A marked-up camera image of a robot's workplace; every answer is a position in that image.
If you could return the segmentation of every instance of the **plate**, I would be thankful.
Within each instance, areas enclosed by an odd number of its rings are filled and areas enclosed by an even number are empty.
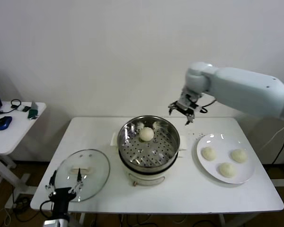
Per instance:
[[[95,196],[106,184],[110,173],[110,163],[103,152],[95,149],[80,150],[58,167],[55,188],[74,187],[79,168],[83,186],[72,202],[81,202]]]
[[[201,151],[205,147],[212,147],[216,151],[217,158],[215,160],[208,161],[202,156]],[[238,163],[231,158],[231,152],[240,148],[247,153],[248,159],[245,163]],[[206,135],[197,144],[197,156],[201,165],[209,174],[226,183],[244,183],[252,177],[255,165],[251,160],[251,152],[246,149],[243,143],[225,134]],[[219,165],[224,162],[232,163],[235,166],[237,174],[234,177],[228,178],[220,174]]]

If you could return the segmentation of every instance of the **computer mouse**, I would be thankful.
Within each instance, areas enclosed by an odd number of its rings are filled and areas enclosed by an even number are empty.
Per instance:
[[[0,131],[7,129],[9,127],[11,120],[13,120],[11,116],[5,116],[0,118]]]

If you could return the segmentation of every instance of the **perforated steamer tray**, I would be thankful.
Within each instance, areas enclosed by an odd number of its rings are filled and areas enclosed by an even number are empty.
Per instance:
[[[144,127],[154,130],[151,141],[142,141]],[[153,175],[167,170],[175,162],[180,145],[176,128],[167,120],[156,116],[141,116],[127,122],[118,134],[119,155],[131,170]]]

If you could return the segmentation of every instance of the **steamed bun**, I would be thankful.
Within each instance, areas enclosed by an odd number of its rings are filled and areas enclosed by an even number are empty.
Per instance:
[[[145,127],[140,131],[140,139],[143,141],[151,141],[154,136],[154,132],[151,128]]]
[[[219,165],[219,171],[223,176],[227,178],[232,178],[237,174],[235,166],[228,162],[224,162]]]
[[[217,157],[216,151],[212,147],[203,148],[201,153],[202,156],[208,161],[213,161]]]
[[[243,149],[236,149],[231,153],[231,158],[239,163],[244,163],[247,160],[247,154]]]

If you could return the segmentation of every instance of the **white plate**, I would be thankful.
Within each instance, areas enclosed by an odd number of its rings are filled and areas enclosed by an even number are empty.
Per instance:
[[[201,154],[205,147],[212,147],[216,151],[217,158],[214,161],[207,161]],[[231,158],[231,152],[235,149],[244,149],[247,153],[247,161],[245,163],[238,163]],[[255,165],[250,159],[251,151],[247,150],[245,146],[237,139],[224,134],[209,134],[200,139],[197,145],[197,156],[201,165],[215,178],[227,183],[244,183],[248,181],[254,171]],[[237,169],[237,174],[232,178],[224,177],[219,172],[219,165],[223,162],[232,163]]]

